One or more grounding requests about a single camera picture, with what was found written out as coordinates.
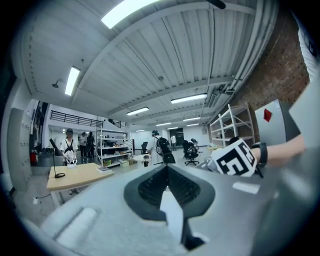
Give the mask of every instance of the wrist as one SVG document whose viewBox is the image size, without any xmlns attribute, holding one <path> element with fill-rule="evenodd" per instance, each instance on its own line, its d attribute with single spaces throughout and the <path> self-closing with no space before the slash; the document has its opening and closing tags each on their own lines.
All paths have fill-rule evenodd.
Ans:
<svg viewBox="0 0 320 256">
<path fill-rule="evenodd" d="M 261 158 L 261 150 L 259 147 L 253 148 L 251 149 L 254 157 L 256 158 L 256 162 L 259 163 L 260 162 L 260 158 Z"/>
</svg>

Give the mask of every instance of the brick wall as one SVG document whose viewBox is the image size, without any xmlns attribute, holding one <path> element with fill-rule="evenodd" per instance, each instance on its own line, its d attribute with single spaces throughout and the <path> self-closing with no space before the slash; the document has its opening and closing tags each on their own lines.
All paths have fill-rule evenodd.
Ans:
<svg viewBox="0 0 320 256">
<path fill-rule="evenodd" d="M 308 82 L 309 75 L 298 39 L 298 25 L 292 14 L 281 8 L 260 60 L 230 104 L 236 106 L 248 103 L 255 140 L 259 141 L 255 110 L 275 99 L 294 103 Z M 240 136 L 246 135 L 246 132 L 249 131 L 242 133 L 242 129 L 239 129 Z"/>
</svg>

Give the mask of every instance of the cabinet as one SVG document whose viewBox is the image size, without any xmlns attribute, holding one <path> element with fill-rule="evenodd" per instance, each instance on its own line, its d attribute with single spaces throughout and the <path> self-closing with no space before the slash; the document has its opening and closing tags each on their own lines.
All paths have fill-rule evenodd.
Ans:
<svg viewBox="0 0 320 256">
<path fill-rule="evenodd" d="M 31 118 L 24 111 L 12 108 L 8 126 L 7 155 L 12 184 L 17 191 L 26 191 L 32 176 L 30 165 Z"/>
<path fill-rule="evenodd" d="M 267 146 L 285 143 L 300 134 L 300 131 L 289 114 L 291 104 L 274 100 L 255 111 L 260 141 Z M 271 112 L 271 118 L 265 120 L 265 110 Z"/>
</svg>

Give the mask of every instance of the floor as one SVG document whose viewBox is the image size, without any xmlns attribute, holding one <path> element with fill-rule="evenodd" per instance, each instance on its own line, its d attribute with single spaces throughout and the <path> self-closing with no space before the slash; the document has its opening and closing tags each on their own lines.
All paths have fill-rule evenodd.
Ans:
<svg viewBox="0 0 320 256">
<path fill-rule="evenodd" d="M 201 147 L 199 150 L 199 157 L 195 160 L 203 161 L 205 158 L 210 156 L 211 152 L 206 147 Z M 96 163 L 97 159 L 81 159 L 80 153 L 78 153 L 78 165 L 86 163 Z M 136 150 L 136 155 L 140 155 L 141 151 Z M 186 159 L 183 158 L 183 149 L 178 148 L 177 151 L 173 152 L 173 156 L 177 164 L 185 165 Z M 13 201 L 16 205 L 16 212 L 19 216 L 32 221 L 37 226 L 46 219 L 46 217 L 54 211 L 54 202 L 47 190 L 48 175 L 53 165 L 53 161 L 56 166 L 62 166 L 63 159 L 61 156 L 55 156 L 53 160 L 52 154 L 39 155 L 39 161 L 37 166 L 32 166 L 32 178 L 30 180 L 29 188 L 27 191 L 15 191 L 13 193 Z M 121 175 L 139 168 L 144 168 L 142 162 L 130 165 L 128 167 L 114 166 L 111 169 L 115 172 L 114 175 Z M 69 195 L 67 191 L 62 192 L 62 196 L 65 201 L 68 201 L 75 195 Z"/>
</svg>

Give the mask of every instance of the white wall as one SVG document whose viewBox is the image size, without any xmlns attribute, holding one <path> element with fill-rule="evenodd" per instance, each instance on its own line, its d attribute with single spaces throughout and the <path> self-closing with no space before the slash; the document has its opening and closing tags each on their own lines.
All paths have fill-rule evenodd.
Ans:
<svg viewBox="0 0 320 256">
<path fill-rule="evenodd" d="M 184 139 L 188 142 L 190 142 L 191 139 L 195 139 L 198 142 L 198 146 L 207 146 L 210 142 L 209 133 L 207 130 L 205 135 L 202 134 L 204 127 L 207 129 L 207 127 L 203 125 L 183 127 Z"/>
<path fill-rule="evenodd" d="M 13 188 L 13 184 L 10 177 L 7 152 L 8 125 L 11 109 L 17 108 L 20 110 L 24 110 L 26 113 L 29 110 L 29 115 L 31 117 L 31 108 L 27 108 L 29 104 L 32 105 L 31 100 L 31 94 L 29 92 L 29 89 L 27 88 L 25 80 L 17 78 L 5 105 L 1 123 L 1 159 L 3 174 L 0 175 L 0 180 L 3 185 L 3 188 L 8 191 L 10 191 Z"/>
</svg>

